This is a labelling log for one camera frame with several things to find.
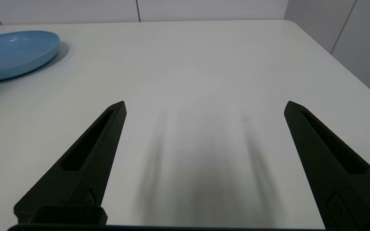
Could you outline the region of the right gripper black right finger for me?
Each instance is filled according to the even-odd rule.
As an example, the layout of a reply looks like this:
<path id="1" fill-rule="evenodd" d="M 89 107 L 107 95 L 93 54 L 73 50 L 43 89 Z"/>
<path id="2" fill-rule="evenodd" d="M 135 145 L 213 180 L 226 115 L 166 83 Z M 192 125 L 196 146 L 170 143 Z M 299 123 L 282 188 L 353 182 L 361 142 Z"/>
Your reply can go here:
<path id="1" fill-rule="evenodd" d="M 302 105 L 284 116 L 325 229 L 370 231 L 370 164 Z"/>

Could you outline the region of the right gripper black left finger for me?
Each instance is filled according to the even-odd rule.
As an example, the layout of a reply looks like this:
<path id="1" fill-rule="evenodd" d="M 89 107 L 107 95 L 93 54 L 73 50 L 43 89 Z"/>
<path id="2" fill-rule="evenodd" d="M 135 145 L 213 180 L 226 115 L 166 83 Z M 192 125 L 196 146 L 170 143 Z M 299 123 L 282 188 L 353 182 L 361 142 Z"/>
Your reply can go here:
<path id="1" fill-rule="evenodd" d="M 43 206 L 100 207 L 127 110 L 110 105 L 14 206 L 19 224 Z"/>

